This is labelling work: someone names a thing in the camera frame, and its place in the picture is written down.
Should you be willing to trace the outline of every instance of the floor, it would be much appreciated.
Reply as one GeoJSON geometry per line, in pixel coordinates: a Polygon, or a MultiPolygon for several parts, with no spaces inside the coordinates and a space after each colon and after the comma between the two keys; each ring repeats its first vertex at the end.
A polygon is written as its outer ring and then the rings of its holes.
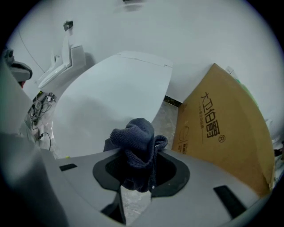
{"type": "MultiPolygon", "coordinates": [[[[56,107],[56,102],[51,103],[51,108],[44,113],[41,117],[37,127],[47,132],[51,137],[51,151],[55,159],[65,158],[60,154],[60,148],[56,144],[56,140],[52,134],[52,116],[56,107]]],[[[168,145],[166,149],[171,149],[173,145],[174,133],[176,128],[176,122],[178,117],[178,108],[163,102],[160,110],[158,111],[152,125],[155,130],[155,135],[163,135],[168,139],[168,145]]],[[[50,141],[47,134],[44,134],[42,140],[39,142],[39,146],[44,149],[49,149],[50,141]]],[[[130,225],[150,204],[151,193],[139,193],[138,191],[130,191],[124,187],[121,187],[122,202],[124,213],[126,217],[126,224],[130,225]]]]}

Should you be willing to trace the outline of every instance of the black rectangular slot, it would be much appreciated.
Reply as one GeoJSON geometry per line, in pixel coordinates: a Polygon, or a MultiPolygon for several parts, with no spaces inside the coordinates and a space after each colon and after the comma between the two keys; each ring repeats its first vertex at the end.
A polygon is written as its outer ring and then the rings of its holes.
{"type": "Polygon", "coordinates": [[[233,219],[245,212],[246,208],[227,186],[223,185],[213,189],[233,219]]]}

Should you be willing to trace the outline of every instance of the cardboard box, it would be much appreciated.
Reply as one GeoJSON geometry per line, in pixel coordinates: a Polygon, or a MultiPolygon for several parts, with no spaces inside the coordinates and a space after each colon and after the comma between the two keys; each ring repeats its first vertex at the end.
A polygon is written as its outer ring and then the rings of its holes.
{"type": "Polygon", "coordinates": [[[172,149],[223,168],[259,196],[272,188],[274,152],[265,121],[217,64],[180,106],[172,149]]]}

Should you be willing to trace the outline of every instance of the chinese characters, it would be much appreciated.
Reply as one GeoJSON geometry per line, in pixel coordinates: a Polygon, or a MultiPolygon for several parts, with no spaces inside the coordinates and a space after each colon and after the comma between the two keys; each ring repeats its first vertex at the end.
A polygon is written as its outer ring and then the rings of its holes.
{"type": "MultiPolygon", "coordinates": [[[[205,117],[205,123],[206,123],[206,131],[207,131],[207,138],[214,137],[218,134],[220,134],[218,120],[216,119],[216,112],[213,108],[212,100],[208,97],[208,93],[205,92],[205,96],[201,96],[202,99],[202,107],[203,107],[203,113],[205,117]]],[[[203,118],[200,118],[201,128],[203,128],[203,118]]]]}

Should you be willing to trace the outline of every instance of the toilet bowl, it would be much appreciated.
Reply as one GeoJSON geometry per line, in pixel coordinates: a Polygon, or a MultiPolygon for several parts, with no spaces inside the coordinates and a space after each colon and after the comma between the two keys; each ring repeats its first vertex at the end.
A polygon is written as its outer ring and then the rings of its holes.
{"type": "Polygon", "coordinates": [[[52,92],[59,98],[69,85],[84,71],[86,57],[82,45],[69,45],[68,36],[64,38],[62,56],[51,54],[51,66],[38,80],[42,92],[52,92]]]}

